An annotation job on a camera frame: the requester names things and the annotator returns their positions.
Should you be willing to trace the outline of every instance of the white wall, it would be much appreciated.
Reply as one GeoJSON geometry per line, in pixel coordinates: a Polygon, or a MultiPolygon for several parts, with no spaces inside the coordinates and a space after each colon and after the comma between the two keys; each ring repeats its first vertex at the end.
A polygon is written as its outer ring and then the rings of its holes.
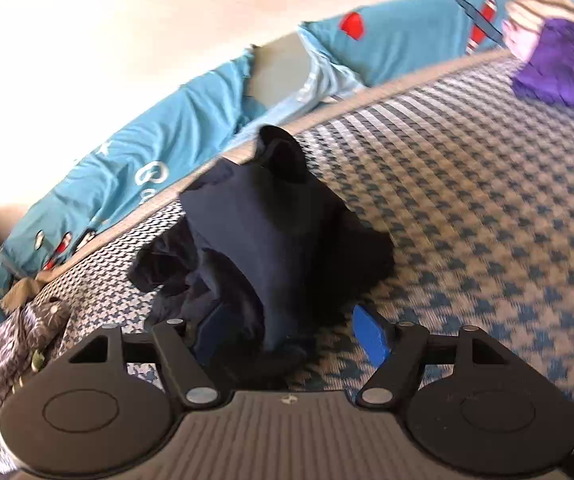
{"type": "Polygon", "coordinates": [[[378,1],[0,0],[0,205],[17,205],[4,215],[245,45],[378,1]]]}

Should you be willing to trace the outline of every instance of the black garment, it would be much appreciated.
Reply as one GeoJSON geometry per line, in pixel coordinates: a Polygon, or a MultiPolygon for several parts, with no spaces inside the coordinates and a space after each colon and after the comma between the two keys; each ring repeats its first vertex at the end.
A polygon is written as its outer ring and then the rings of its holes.
{"type": "Polygon", "coordinates": [[[276,126],[262,128],[251,161],[219,160],[180,202],[186,216],[128,277],[142,291],[163,285],[145,326],[187,320],[198,361],[234,383],[299,365],[315,330],[393,265],[388,234],[361,224],[276,126]]]}

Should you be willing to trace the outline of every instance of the purple fabric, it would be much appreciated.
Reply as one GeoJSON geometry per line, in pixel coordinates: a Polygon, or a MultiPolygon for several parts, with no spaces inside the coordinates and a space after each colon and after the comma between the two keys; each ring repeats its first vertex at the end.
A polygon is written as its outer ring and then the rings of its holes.
{"type": "Polygon", "coordinates": [[[525,67],[513,79],[519,98],[574,108],[574,23],[549,20],[538,46],[525,67]]]}

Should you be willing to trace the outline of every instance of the ribbed gray panel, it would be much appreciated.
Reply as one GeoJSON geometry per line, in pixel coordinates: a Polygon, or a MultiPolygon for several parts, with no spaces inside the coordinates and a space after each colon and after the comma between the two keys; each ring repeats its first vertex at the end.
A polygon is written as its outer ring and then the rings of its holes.
{"type": "MultiPolygon", "coordinates": [[[[14,480],[31,478],[19,474],[14,480]]],[[[344,392],[238,392],[221,409],[188,415],[160,453],[115,476],[116,480],[470,478],[427,459],[392,415],[356,409],[344,392]]],[[[539,478],[567,476],[554,471],[539,478]]]]}

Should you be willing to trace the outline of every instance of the bed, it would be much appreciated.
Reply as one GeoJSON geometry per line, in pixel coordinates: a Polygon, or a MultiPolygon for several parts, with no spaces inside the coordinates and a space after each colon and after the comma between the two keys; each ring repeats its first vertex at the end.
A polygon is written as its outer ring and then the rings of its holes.
{"type": "MultiPolygon", "coordinates": [[[[310,170],[395,243],[396,272],[365,301],[433,333],[481,326],[574,400],[574,111],[516,99],[503,50],[451,61],[290,124],[310,170]]],[[[248,146],[227,156],[243,160],[248,146]]],[[[125,276],[138,248],[182,215],[187,179],[91,241],[37,301],[73,314],[54,357],[94,329],[142,329],[153,293],[125,276]]],[[[373,368],[350,318],[318,336],[295,390],[354,394],[373,368]]],[[[152,365],[129,372],[158,384],[152,365]]],[[[424,382],[448,373],[426,371],[424,382]]],[[[0,470],[13,467],[0,445],[0,470]]]]}

